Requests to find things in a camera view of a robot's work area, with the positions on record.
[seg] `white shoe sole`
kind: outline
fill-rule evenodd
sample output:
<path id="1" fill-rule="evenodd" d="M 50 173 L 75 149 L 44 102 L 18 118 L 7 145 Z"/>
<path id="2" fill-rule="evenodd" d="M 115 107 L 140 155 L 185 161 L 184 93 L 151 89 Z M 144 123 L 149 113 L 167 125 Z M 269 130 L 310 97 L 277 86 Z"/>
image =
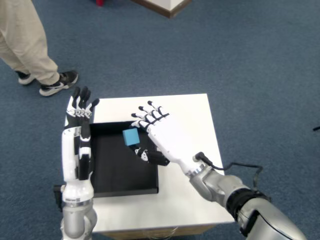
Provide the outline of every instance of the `white shoe sole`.
<path id="1" fill-rule="evenodd" d="M 72 87 L 78 80 L 78 75 L 76 76 L 76 78 L 73 80 L 73 82 L 71 82 L 69 85 L 65 85 L 63 87 L 59 87 L 59 88 L 52 88 L 51 90 L 49 91 L 43 91 L 41 88 L 39 89 L 39 93 L 44 96 L 44 97 L 49 97 L 53 94 L 56 94 L 58 92 L 60 92 L 61 90 L 63 89 L 68 89 L 70 87 Z"/>
<path id="2" fill-rule="evenodd" d="M 35 78 L 34 78 L 32 75 L 30 75 L 30 76 L 29 76 L 28 78 L 26 78 L 26 79 L 21 79 L 21 78 L 19 77 L 18 82 L 19 82 L 21 85 L 28 85 L 28 84 L 32 83 L 33 80 L 35 80 Z"/>

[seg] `person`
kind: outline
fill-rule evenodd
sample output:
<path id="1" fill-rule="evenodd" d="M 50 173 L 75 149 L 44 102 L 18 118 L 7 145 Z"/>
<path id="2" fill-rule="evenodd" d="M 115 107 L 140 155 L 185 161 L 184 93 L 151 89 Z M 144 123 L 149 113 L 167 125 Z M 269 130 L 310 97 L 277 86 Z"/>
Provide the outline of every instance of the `person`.
<path id="1" fill-rule="evenodd" d="M 0 58 L 18 75 L 18 82 L 40 83 L 39 93 L 51 96 L 78 80 L 74 70 L 58 73 L 48 56 L 44 27 L 31 0 L 0 0 Z"/>

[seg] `blue cube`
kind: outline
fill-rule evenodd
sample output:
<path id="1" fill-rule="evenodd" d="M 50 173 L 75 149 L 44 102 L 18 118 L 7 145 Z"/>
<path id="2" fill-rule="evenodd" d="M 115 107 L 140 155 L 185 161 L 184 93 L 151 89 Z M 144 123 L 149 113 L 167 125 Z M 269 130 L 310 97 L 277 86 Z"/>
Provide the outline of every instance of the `blue cube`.
<path id="1" fill-rule="evenodd" d="M 122 134 L 123 134 L 125 145 L 131 146 L 131 145 L 140 143 L 138 130 L 136 128 L 123 130 Z"/>

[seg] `black tray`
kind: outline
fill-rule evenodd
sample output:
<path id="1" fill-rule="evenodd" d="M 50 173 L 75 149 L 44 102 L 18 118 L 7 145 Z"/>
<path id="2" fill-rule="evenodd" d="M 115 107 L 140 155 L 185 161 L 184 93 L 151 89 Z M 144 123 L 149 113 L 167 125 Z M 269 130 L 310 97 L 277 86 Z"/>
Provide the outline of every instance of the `black tray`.
<path id="1" fill-rule="evenodd" d="M 94 197 L 157 194 L 158 167 L 149 164 L 125 145 L 122 131 L 132 122 L 92 123 L 91 150 L 94 169 L 91 182 Z M 139 131 L 140 144 L 155 149 L 147 133 Z"/>

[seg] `white table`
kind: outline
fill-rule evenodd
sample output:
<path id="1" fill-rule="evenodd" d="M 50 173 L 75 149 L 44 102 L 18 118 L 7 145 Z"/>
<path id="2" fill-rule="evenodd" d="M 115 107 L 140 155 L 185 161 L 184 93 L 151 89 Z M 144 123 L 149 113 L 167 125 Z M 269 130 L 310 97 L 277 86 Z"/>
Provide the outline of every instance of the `white table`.
<path id="1" fill-rule="evenodd" d="M 165 107 L 193 137 L 214 165 L 222 167 L 207 94 L 105 98 L 95 109 L 94 123 L 133 121 L 131 113 L 151 100 Z M 158 167 L 159 193 L 95 198 L 94 232 L 216 225 L 233 222 L 215 202 L 204 200 L 177 164 Z"/>

